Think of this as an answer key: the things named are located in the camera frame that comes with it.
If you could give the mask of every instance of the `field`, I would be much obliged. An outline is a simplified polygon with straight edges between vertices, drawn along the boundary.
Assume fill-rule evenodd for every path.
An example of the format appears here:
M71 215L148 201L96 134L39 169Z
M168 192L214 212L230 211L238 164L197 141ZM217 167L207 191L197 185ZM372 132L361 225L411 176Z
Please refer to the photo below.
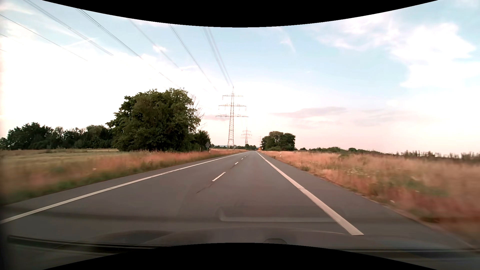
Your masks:
M368 154L261 151L480 243L480 164Z
M1 203L9 204L86 184L233 154L234 151L212 149L210 152L168 153L59 149L0 153Z

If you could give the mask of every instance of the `black border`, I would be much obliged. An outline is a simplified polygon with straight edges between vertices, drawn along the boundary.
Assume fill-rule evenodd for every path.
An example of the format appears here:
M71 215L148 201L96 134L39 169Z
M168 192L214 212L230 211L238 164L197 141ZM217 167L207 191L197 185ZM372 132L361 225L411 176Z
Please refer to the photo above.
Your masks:
M383 13L436 0L410 1L65 1L48 2L118 17L175 25L270 27L306 25Z
M395 269L430 269L393 259L385 259L348 251L300 245L254 243L222 243L161 247L142 251L114 254L66 264L50 269L85 269L88 267L121 269L151 269L164 267L195 266L196 268L233 268L240 265L249 268L259 266L293 266L309 268L355 267Z

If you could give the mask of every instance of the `bush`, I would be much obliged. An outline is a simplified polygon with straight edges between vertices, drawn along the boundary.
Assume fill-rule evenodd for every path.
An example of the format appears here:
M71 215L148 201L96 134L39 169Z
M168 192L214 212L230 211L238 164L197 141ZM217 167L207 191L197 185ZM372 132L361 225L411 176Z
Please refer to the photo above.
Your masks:
M269 149L267 149L267 151L281 151L282 148L280 146L275 146L275 147L271 147Z

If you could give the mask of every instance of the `transmission tower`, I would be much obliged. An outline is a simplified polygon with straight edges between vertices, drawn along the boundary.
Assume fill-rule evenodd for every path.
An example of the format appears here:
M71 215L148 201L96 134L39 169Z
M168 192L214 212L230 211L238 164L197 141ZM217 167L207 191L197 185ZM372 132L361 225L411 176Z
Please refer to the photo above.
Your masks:
M230 123L229 123L229 127L228 127L227 148L232 146L235 149L235 144L233 142L233 119L235 117L248 117L248 116L240 115L240 114L234 114L234 108L235 107L245 107L245 110L246 110L246 106L245 105L240 105L240 104L235 104L233 102L234 97L242 97L242 96L236 96L233 93L233 87L232 87L232 94L231 95L223 95L223 97L231 97L230 104L227 103L227 104L219 105L219 106L224 106L224 107L230 107L230 114L221 114L221 115L217 115L217 117L229 117L230 118Z
M245 137L242 137L242 138L245 138L245 146L246 146L247 143L248 143L247 139L251 139L251 137L249 137L249 136L251 136L251 134L248 134L248 132L250 132L250 131L248 131L248 128L247 128L247 130L244 130L243 132L245 132L245 133L242 134L242 135L245 136Z

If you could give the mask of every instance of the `dashed center line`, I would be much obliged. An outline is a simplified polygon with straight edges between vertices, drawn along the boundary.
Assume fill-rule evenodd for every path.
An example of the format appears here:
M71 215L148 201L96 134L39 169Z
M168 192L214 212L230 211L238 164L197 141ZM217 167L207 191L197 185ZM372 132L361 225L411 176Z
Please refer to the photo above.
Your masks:
M226 173L226 172L223 172L221 175L217 176L215 179L212 180L212 182L217 180L218 178L220 178L220 176L222 176L224 173Z

